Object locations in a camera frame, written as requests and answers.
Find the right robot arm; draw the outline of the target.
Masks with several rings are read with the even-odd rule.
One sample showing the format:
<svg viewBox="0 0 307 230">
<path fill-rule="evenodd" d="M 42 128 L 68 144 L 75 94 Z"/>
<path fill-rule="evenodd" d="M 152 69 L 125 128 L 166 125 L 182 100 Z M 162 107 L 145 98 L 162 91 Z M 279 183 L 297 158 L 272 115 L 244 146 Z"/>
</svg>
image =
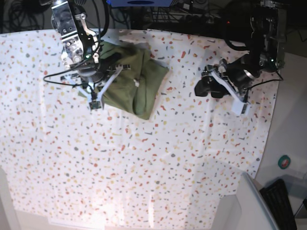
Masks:
<svg viewBox="0 0 307 230">
<path fill-rule="evenodd" d="M 109 7 L 106 0 L 102 1 L 104 8 L 105 23 L 101 27 L 99 10 L 93 0 L 94 11 L 98 23 L 98 31 L 88 28 L 87 13 L 83 8 L 84 0 L 41 0 L 41 5 L 52 5 L 51 24 L 56 32 L 60 34 L 63 44 L 61 60 L 66 68 L 63 72 L 47 75 L 44 82 L 71 87 L 86 84 L 100 84 L 107 79 L 107 75 L 100 53 L 102 51 L 102 38 L 109 28 Z M 48 80 L 59 75 L 64 75 L 71 71 L 77 71 L 81 78 L 81 83 L 62 83 Z"/>
</svg>

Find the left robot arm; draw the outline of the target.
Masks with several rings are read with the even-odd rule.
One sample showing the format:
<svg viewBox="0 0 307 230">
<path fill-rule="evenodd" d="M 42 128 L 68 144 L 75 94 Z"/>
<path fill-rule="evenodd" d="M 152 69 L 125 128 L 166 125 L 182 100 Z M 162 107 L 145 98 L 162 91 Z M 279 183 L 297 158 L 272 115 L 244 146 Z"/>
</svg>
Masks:
<svg viewBox="0 0 307 230">
<path fill-rule="evenodd" d="M 246 102 L 253 81 L 262 72 L 278 73 L 284 67 L 287 11 L 283 0 L 233 0 L 221 13 L 221 30 L 225 43 L 234 51 L 246 54 L 229 63 L 206 66 L 194 88 L 198 97 L 221 99 L 230 91 L 213 77 L 217 73 L 222 82 Z"/>
</svg>

